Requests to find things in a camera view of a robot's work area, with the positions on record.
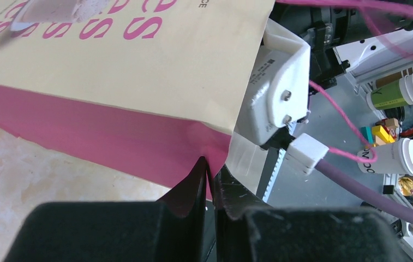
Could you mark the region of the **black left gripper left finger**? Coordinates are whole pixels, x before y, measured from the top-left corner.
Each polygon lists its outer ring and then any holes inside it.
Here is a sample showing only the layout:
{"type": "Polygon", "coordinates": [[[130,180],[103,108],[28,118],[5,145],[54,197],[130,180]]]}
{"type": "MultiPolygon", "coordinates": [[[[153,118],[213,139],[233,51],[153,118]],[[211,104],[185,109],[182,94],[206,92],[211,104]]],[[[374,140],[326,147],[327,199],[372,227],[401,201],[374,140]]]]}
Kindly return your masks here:
{"type": "Polygon", "coordinates": [[[6,261],[200,261],[207,161],[156,201],[50,202],[25,219],[6,261]]]}

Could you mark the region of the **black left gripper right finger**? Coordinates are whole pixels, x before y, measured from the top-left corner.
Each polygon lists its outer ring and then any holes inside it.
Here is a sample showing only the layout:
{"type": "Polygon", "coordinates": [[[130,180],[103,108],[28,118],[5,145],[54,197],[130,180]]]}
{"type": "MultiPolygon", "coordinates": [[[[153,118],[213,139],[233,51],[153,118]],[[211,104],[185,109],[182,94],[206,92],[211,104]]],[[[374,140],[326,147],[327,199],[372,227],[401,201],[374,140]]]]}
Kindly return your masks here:
{"type": "Polygon", "coordinates": [[[223,167],[214,178],[219,261],[406,261],[392,227],[369,208],[276,208],[223,167]]]}

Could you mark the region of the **paper cakes gift bag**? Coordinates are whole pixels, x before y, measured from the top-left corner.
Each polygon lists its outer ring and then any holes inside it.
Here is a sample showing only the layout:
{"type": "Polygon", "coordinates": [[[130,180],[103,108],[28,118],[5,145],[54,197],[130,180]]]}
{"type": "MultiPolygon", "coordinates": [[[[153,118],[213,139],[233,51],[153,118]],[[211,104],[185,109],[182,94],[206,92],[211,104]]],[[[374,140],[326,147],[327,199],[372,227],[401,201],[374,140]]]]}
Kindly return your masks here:
{"type": "Polygon", "coordinates": [[[0,128],[163,186],[217,173],[275,3],[0,1],[0,128]]]}

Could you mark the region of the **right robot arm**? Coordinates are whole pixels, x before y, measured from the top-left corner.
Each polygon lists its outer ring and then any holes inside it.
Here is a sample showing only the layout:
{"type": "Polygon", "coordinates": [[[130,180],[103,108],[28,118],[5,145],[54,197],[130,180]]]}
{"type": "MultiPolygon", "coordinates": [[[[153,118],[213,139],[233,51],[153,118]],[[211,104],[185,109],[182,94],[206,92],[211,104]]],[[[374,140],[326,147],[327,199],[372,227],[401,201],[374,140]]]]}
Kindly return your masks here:
{"type": "Polygon", "coordinates": [[[276,1],[269,18],[308,43],[309,78],[327,89],[353,67],[337,48],[413,31],[413,1],[276,1]]]}

